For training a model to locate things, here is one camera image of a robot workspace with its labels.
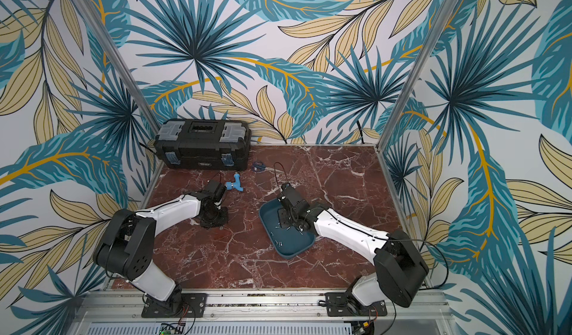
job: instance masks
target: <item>red wire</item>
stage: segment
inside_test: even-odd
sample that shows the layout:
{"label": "red wire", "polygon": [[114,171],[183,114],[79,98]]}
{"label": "red wire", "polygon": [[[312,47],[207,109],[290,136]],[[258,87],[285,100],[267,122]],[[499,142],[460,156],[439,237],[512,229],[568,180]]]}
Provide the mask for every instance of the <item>red wire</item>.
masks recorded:
{"label": "red wire", "polygon": [[178,321],[178,323],[177,323],[179,326],[182,326],[181,320],[185,317],[185,315],[186,315],[186,313],[187,313],[188,311],[189,311],[189,306],[187,305],[186,308],[185,308],[185,311],[183,311],[183,313],[182,313],[182,315],[181,315],[181,318],[179,319],[179,321]]}

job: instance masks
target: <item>blue tray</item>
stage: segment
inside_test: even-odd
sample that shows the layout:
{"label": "blue tray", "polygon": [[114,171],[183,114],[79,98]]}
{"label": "blue tray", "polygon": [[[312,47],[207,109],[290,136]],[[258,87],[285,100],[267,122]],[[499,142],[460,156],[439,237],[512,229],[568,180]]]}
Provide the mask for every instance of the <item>blue tray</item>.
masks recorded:
{"label": "blue tray", "polygon": [[300,234],[300,231],[296,231],[294,227],[291,227],[289,230],[280,228],[278,209],[281,208],[280,201],[273,199],[262,205],[260,211],[258,211],[258,216],[276,252],[289,260],[310,248],[314,244],[316,236],[311,232]]}

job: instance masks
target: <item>red marble surface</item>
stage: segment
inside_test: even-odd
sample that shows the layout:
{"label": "red marble surface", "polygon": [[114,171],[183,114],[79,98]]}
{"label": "red marble surface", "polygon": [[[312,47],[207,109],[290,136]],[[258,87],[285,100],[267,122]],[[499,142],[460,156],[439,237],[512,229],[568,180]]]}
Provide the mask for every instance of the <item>red marble surface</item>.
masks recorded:
{"label": "red marble surface", "polygon": [[[249,165],[281,162],[294,187],[312,203],[330,204],[366,226],[393,231],[399,226],[389,190],[373,147],[253,146]],[[163,169],[149,206],[203,188],[215,171]],[[223,182],[233,181],[223,173]],[[279,181],[285,179],[281,174]],[[358,275],[374,272],[359,254],[329,239],[285,260],[271,244],[258,210],[276,197],[274,173],[241,172],[244,192],[227,191],[229,222],[205,230],[191,220],[155,239],[153,260],[183,288],[343,288]],[[128,287],[115,281],[113,288]]]}

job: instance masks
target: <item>blue plastic part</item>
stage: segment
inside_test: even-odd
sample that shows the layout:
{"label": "blue plastic part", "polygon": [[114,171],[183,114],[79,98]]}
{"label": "blue plastic part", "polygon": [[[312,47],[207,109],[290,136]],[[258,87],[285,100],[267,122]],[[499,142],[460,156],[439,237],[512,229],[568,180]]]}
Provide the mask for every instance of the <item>blue plastic part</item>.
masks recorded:
{"label": "blue plastic part", "polygon": [[240,174],[236,173],[234,174],[234,182],[226,182],[226,189],[227,190],[232,190],[232,189],[238,190],[240,192],[244,191],[244,188],[242,186],[240,186]]}
{"label": "blue plastic part", "polygon": [[273,199],[262,205],[258,216],[276,252],[282,258],[289,260],[309,249],[316,241],[316,236],[311,232],[300,234],[294,227],[280,228],[278,209],[281,208],[280,201]]}

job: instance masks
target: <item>metal vent grille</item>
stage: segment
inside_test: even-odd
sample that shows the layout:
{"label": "metal vent grille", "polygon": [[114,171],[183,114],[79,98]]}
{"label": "metal vent grille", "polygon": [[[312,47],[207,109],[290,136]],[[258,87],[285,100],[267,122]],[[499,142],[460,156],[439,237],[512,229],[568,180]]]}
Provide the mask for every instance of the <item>metal vent grille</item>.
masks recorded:
{"label": "metal vent grille", "polygon": [[[157,335],[160,323],[94,322],[87,335]],[[318,322],[209,321],[195,323],[188,335],[351,335],[351,325]]]}

